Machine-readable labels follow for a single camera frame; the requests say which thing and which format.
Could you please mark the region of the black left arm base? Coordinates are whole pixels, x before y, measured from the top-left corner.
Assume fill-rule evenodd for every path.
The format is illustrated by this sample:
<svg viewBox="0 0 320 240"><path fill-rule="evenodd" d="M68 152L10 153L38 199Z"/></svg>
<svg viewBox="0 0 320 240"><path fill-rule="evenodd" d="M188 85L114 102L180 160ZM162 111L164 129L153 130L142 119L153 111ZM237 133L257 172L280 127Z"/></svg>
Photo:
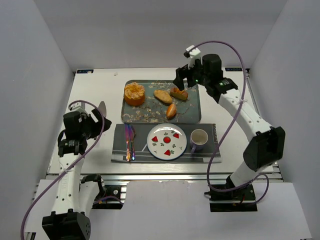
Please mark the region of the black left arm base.
<svg viewBox="0 0 320 240"><path fill-rule="evenodd" d="M98 193L94 199L94 202L108 196L116 197L119 200L121 199L122 186L119 184L104 183L104 180L100 174L90 174L84 176L80 181L79 190L84 190L85 184L87 183L92 183L94 187L98 187ZM92 209L99 210L120 210L121 208L122 204L113 198L105 199L92 205Z"/></svg>

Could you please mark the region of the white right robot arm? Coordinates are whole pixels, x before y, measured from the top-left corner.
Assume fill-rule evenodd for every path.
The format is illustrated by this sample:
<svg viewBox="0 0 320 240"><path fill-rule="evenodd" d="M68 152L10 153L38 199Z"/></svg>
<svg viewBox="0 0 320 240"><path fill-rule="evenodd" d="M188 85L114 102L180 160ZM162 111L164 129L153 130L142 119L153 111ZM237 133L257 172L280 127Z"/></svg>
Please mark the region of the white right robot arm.
<svg viewBox="0 0 320 240"><path fill-rule="evenodd" d="M224 77L222 60L217 54L191 55L184 53L190 62L176 69L173 83L183 90L184 80L188 87L202 85L216 103L223 107L240 126L247 137L248 146L243 152L243 162L228 176L225 191L236 191L251 184L268 166L283 157L285 130L273 127L245 102L244 91L236 83Z"/></svg>

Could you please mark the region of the blossom pattern grey tray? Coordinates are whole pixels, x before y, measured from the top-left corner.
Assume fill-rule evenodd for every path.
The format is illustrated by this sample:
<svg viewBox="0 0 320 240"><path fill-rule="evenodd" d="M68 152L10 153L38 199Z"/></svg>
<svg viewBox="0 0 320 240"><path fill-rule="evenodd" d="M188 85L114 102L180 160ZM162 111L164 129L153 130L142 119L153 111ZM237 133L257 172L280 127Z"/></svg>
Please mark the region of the blossom pattern grey tray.
<svg viewBox="0 0 320 240"><path fill-rule="evenodd" d="M187 100L183 101L173 98L176 104L177 113L172 119L166 117L168 105L161 102L154 96L155 90L170 92L175 85L171 80L129 80L126 84L136 82L144 86L145 101L139 106L130 106L125 101L122 102L121 120L124 123L178 123L178 124L196 124L199 123L201 114L201 101L199 87L195 85L188 88L184 81L184 90L188 93Z"/></svg>

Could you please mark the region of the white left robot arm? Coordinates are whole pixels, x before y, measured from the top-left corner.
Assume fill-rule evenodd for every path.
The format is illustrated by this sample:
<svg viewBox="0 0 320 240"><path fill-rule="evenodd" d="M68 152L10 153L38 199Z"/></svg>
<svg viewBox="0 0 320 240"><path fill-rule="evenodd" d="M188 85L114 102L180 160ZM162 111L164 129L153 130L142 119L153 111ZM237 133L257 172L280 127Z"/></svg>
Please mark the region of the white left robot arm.
<svg viewBox="0 0 320 240"><path fill-rule="evenodd" d="M81 178L84 160L73 164L66 155L82 158L87 141L107 131L111 121L104 110L87 113L83 107L72 107L63 115L64 129L57 140L60 173L50 215L43 217L42 228L51 240L88 240L91 236L89 213L96 198L106 193L100 174Z"/></svg>

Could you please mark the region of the round orange sponge cake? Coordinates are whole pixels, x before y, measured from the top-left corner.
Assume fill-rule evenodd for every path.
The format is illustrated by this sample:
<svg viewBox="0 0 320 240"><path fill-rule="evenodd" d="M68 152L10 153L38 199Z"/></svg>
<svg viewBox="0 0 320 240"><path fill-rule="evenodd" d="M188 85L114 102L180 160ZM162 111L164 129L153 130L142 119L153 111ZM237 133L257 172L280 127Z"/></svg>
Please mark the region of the round orange sponge cake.
<svg viewBox="0 0 320 240"><path fill-rule="evenodd" d="M124 87L124 100L133 107L140 106L145 101L145 87L137 82L129 83Z"/></svg>

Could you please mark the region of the steel cake server wooden handle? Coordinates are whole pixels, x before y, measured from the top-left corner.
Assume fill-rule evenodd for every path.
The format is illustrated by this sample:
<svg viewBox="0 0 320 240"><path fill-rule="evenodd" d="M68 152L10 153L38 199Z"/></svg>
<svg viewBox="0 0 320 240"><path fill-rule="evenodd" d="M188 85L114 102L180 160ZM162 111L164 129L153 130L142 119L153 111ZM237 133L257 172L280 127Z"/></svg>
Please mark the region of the steel cake server wooden handle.
<svg viewBox="0 0 320 240"><path fill-rule="evenodd" d="M100 113L103 115L104 118L107 117L107 108L106 108L106 104L104 101L101 101L98 105L98 109L100 111Z"/></svg>

